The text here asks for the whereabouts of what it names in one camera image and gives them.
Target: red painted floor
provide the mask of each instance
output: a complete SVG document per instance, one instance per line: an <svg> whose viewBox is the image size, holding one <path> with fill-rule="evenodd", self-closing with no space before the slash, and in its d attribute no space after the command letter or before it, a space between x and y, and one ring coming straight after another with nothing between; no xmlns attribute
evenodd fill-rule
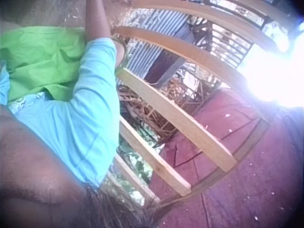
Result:
<svg viewBox="0 0 304 228"><path fill-rule="evenodd" d="M296 120L293 113L281 110L262 140L236 169L203 194L174 209L160 227L282 227L303 200L303 148L300 148L299 137L297 142L295 140L295 135L303 136L303 122L299 123L303 116L300 112L295 113L298 122L292 125L289 120ZM234 151L254 128L258 116L233 91L225 89L218 92L195 118ZM215 168L204 154L196 156L198 152L178 133L165 145L161 156L194 184ZM150 188L161 199L175 194L155 173Z"/></svg>

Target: wooden slat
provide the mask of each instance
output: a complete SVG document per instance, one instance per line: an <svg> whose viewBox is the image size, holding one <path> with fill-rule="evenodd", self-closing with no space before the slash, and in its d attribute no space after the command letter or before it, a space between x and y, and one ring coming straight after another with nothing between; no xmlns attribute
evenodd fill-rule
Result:
<svg viewBox="0 0 304 228"><path fill-rule="evenodd" d="M113 176L113 174L111 174L109 171L106 174L106 178L108 179L109 182L111 182L113 185L115 185L116 187L120 188L120 190L124 190L124 188L121 186L120 183L118 183L118 181L116 180L116 178Z"/></svg>
<svg viewBox="0 0 304 228"><path fill-rule="evenodd" d="M154 200L156 202L160 201L160 199L149 189L148 185L136 176L119 155L115 156L114 162L122 175L142 194L145 199L149 201Z"/></svg>
<svg viewBox="0 0 304 228"><path fill-rule="evenodd" d="M120 134L151 165L153 170L181 196L191 192L191 185L158 155L122 117L120 117Z"/></svg>
<svg viewBox="0 0 304 228"><path fill-rule="evenodd" d="M176 0L139 0L133 8L174 10L199 16L248 38L265 51L279 53L276 43L254 25L211 6Z"/></svg>
<svg viewBox="0 0 304 228"><path fill-rule="evenodd" d="M285 27L287 30L292 30L295 27L295 23L283 12L273 7L267 2L262 0L234 0L234 3L238 4L241 7L246 8L246 6L250 6L257 11L265 14L271 19L277 21L280 25Z"/></svg>
<svg viewBox="0 0 304 228"><path fill-rule="evenodd" d="M127 69L121 71L117 76L200 148L222 170L229 171L237 163L231 153L202 125L152 86Z"/></svg>
<svg viewBox="0 0 304 228"><path fill-rule="evenodd" d="M138 38L158 45L209 71L243 96L264 120L271 121L273 109L268 106L263 106L260 101L258 101L250 92L247 86L247 80L237 70L228 66L209 52L184 40L141 28L118 27L116 32L124 36Z"/></svg>
<svg viewBox="0 0 304 228"><path fill-rule="evenodd" d="M244 140L241 146L237 149L234 154L234 157L237 159L238 163L240 163L249 152L255 147L255 145L261 140L267 129L269 128L269 124L264 120L260 119L249 136ZM185 196L180 197L179 195L175 195L171 198L165 199L161 201L161 204L167 204L171 202L185 201L193 196L196 196L205 190L209 189L215 183L220 181L227 175L223 170L216 169L207 177L201 179L197 184L193 185L192 192Z"/></svg>

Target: sunlight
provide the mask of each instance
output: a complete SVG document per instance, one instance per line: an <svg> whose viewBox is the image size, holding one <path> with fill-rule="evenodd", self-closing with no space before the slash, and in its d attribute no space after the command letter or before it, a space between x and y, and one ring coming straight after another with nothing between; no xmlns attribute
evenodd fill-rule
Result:
<svg viewBox="0 0 304 228"><path fill-rule="evenodd" d="M286 40L277 42L280 50L289 46ZM260 99L277 101L285 107L304 107L304 33L294 43L289 58L276 56L254 45L247 64L239 67L249 88Z"/></svg>

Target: corrugated metal sheet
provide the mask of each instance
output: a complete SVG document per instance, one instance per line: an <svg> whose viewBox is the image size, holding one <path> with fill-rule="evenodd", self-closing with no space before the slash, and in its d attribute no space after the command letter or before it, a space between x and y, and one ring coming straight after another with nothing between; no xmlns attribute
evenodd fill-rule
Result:
<svg viewBox="0 0 304 228"><path fill-rule="evenodd" d="M182 26L188 26L186 23L187 19L188 14L156 9L151 16L147 17L136 27L176 37L179 35L177 32ZM131 40L129 43L131 43L128 46L130 61L127 68L138 77L144 78L153 62L161 53L162 48L146 42L137 42L134 45L134 40Z"/></svg>

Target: light blue shirt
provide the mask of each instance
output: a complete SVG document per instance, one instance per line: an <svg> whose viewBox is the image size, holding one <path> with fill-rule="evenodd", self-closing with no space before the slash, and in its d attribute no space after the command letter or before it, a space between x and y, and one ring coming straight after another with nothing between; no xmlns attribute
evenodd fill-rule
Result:
<svg viewBox="0 0 304 228"><path fill-rule="evenodd" d="M69 102L28 95L10 106L16 118L35 132L81 180L99 185L116 154L119 99L114 77L116 48L109 38L87 44L79 79ZM7 104L6 67L0 78L0 103Z"/></svg>

